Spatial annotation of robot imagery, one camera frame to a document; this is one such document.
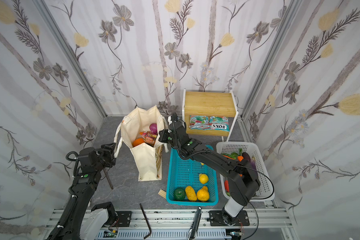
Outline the purple onion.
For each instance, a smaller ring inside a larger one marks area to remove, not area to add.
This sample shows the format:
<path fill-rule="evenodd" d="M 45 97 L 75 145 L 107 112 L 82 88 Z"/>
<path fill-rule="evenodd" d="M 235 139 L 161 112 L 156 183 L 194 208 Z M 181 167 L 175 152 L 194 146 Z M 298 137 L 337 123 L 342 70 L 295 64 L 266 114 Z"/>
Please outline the purple onion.
<path fill-rule="evenodd" d="M 157 127 L 157 124 L 156 124 L 156 123 L 150 124 L 149 128 L 150 128 L 150 131 L 151 131 L 153 134 L 155 134 L 155 135 L 158 134 L 158 127 Z"/>

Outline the orange pink snack bag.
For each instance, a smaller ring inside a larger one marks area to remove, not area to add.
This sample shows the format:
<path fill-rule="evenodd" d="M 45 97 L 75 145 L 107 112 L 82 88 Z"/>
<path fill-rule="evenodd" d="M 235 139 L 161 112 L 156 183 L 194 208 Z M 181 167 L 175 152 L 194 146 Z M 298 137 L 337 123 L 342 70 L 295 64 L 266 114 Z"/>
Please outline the orange pink snack bag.
<path fill-rule="evenodd" d="M 151 131 L 140 132 L 140 135 L 144 142 L 152 147 L 155 145 L 156 139 L 158 137 L 158 134 Z"/>

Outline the cream canvas grocery bag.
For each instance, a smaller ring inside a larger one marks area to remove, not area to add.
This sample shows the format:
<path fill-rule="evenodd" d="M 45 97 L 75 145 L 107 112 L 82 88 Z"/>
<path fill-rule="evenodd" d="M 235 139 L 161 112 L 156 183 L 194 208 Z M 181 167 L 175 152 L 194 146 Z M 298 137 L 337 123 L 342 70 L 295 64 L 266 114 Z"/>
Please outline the cream canvas grocery bag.
<path fill-rule="evenodd" d="M 165 117 L 156 106 L 148 110 L 135 108 L 123 118 L 114 138 L 116 143 L 114 157 L 119 155 L 122 144 L 125 144 L 134 157 L 140 182 L 162 179 L 162 151 L 168 151 L 166 144 L 159 142 L 158 139 L 155 139 L 152 144 L 143 142 L 133 146 L 135 140 L 143 138 L 143 133 L 151 131 L 152 124 L 156 124 L 158 132 L 168 128 Z"/>

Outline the round orange tomato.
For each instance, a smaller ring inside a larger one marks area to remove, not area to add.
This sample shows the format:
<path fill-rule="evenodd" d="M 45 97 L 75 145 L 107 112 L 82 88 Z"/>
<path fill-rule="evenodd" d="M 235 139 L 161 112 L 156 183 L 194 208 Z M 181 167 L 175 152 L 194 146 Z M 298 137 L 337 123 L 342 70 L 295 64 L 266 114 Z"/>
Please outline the round orange tomato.
<path fill-rule="evenodd" d="M 145 141 L 144 141 L 143 138 L 138 138 L 138 139 L 136 139 L 136 140 L 134 140 L 132 142 L 132 146 L 134 148 L 134 147 L 137 147 L 138 145 L 141 145 L 141 144 L 144 144 L 144 143 L 145 143 Z"/>

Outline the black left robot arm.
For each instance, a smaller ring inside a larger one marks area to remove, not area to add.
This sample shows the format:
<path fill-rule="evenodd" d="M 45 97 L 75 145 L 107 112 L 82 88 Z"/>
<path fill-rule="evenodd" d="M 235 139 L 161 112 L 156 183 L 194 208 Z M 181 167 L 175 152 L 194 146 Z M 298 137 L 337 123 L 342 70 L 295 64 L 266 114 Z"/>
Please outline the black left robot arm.
<path fill-rule="evenodd" d="M 118 219 L 113 204 L 105 203 L 94 206 L 87 221 L 83 221 L 102 178 L 101 172 L 116 164 L 115 147 L 116 144 L 111 143 L 66 155 L 68 161 L 75 162 L 74 179 L 69 188 L 71 197 L 48 240 L 93 240 L 103 225 L 111 225 Z"/>

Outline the Fox's candy bag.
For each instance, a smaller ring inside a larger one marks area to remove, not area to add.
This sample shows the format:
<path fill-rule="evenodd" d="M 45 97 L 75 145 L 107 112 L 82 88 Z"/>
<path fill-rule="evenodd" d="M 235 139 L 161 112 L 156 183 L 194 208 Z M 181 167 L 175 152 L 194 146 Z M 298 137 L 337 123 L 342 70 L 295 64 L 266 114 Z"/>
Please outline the Fox's candy bag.
<path fill-rule="evenodd" d="M 191 130 L 219 130 L 229 132 L 229 121 L 226 117 L 190 115 Z"/>

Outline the black hex key on floor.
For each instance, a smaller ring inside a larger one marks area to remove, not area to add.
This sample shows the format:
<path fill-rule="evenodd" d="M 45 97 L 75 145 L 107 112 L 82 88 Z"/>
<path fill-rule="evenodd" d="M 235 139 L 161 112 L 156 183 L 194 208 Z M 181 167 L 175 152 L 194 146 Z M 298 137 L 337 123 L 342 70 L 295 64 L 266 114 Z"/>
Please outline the black hex key on floor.
<path fill-rule="evenodd" d="M 114 189 L 114 186 L 113 186 L 112 181 L 111 181 L 111 179 L 110 179 L 110 177 L 109 177 L 109 170 L 110 170 L 110 168 L 104 169 L 104 174 L 105 174 L 105 177 L 106 177 L 106 179 L 107 179 L 107 182 L 108 182 L 111 190 L 113 190 L 113 189 Z"/>

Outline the teal plastic basket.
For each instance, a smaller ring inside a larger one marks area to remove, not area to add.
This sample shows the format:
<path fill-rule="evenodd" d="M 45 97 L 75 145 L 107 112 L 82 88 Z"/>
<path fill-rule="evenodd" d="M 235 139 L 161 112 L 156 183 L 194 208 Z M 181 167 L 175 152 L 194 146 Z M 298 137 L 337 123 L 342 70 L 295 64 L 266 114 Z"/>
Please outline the teal plastic basket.
<path fill-rule="evenodd" d="M 209 181 L 204 185 L 201 184 L 199 174 L 206 174 Z M 175 201 L 174 190 L 176 188 L 185 189 L 187 186 L 191 186 L 196 192 L 203 186 L 207 186 L 210 199 L 207 202 L 191 202 L 187 198 L 184 201 Z M 180 206 L 215 206 L 219 201 L 217 172 L 207 165 L 201 165 L 200 162 L 182 160 L 177 151 L 171 149 L 166 199 L 168 203 Z"/>

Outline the yellow lemon lower right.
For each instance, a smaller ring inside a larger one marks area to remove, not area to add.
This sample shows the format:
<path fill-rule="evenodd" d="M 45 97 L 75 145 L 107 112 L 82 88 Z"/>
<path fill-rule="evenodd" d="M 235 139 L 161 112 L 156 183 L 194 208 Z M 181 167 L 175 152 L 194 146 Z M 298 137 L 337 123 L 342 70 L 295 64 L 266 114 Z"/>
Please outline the yellow lemon lower right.
<path fill-rule="evenodd" d="M 204 185 L 209 181 L 209 177 L 206 174 L 199 174 L 199 181 Z"/>

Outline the small wooden block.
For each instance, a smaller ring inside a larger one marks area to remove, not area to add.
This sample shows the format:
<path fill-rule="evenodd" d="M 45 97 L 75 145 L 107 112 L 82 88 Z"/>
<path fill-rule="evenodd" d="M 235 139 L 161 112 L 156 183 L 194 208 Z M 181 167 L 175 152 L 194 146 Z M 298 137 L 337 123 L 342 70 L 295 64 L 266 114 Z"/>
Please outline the small wooden block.
<path fill-rule="evenodd" d="M 165 199 L 167 198 L 167 193 L 162 189 L 159 190 L 158 194 Z"/>

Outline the yellow gourd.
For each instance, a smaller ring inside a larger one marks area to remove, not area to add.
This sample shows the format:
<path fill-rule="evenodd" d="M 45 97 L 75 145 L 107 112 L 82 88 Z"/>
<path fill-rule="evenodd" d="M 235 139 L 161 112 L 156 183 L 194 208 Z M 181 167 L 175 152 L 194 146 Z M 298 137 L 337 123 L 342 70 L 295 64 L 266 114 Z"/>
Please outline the yellow gourd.
<path fill-rule="evenodd" d="M 207 186 L 203 186 L 197 192 L 197 199 L 201 202 L 207 202 L 210 199 L 209 189 Z"/>

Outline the orange carrot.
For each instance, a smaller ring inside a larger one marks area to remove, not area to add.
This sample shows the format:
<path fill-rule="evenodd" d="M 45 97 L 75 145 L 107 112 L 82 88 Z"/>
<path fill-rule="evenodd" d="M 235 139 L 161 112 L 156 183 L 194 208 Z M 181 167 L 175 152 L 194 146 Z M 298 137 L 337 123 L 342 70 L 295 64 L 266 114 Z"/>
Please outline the orange carrot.
<path fill-rule="evenodd" d="M 236 154 L 233 154 L 233 155 L 226 155 L 226 154 L 223 154 L 223 156 L 229 158 L 229 159 L 232 159 L 232 160 L 236 160 L 236 161 L 239 161 L 241 162 L 244 158 L 240 155 L 236 155 Z"/>

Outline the red tomato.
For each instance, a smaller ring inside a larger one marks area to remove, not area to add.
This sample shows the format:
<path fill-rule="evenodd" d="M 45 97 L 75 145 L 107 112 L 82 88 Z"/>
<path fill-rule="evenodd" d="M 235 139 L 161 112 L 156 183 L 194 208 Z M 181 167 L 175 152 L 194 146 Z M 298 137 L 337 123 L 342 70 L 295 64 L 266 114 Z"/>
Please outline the red tomato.
<path fill-rule="evenodd" d="M 230 192 L 230 188 L 229 188 L 229 182 L 228 182 L 228 180 L 225 180 L 225 181 L 224 181 L 224 187 L 225 187 L 225 191 L 226 191 L 227 193 L 229 193 L 229 192 Z"/>

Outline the purple eggplant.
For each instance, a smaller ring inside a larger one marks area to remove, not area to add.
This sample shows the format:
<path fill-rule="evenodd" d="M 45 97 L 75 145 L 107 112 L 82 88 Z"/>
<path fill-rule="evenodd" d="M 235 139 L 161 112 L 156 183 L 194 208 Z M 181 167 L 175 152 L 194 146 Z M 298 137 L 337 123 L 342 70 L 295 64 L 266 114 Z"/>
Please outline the purple eggplant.
<path fill-rule="evenodd" d="M 246 152 L 242 153 L 242 157 L 245 161 L 249 162 L 254 170 L 256 170 L 256 161 L 250 157 L 250 155 Z"/>

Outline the black hex key on rail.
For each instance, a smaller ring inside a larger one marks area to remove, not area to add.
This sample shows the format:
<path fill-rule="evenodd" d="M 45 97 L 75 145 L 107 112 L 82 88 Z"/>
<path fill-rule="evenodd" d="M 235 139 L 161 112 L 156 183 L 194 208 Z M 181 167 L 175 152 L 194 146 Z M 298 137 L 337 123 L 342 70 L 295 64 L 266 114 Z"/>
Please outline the black hex key on rail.
<path fill-rule="evenodd" d="M 146 212 L 145 212 L 145 210 L 144 210 L 144 207 L 143 207 L 143 205 L 141 204 L 141 203 L 139 203 L 139 206 L 140 206 L 140 209 L 141 209 L 141 211 L 142 211 L 142 214 L 143 214 L 143 216 L 144 216 L 144 220 L 145 220 L 145 222 L 146 222 L 146 224 L 147 224 L 147 227 L 148 227 L 148 230 L 149 230 L 149 233 L 147 234 L 147 235 L 145 235 L 144 236 L 144 240 L 146 240 L 147 238 L 149 238 L 150 236 L 151 236 L 151 234 L 152 234 L 152 228 L 151 228 L 151 225 L 150 225 L 150 223 L 149 223 L 149 219 L 148 219 L 148 217 L 147 217 L 147 214 L 146 214 Z"/>

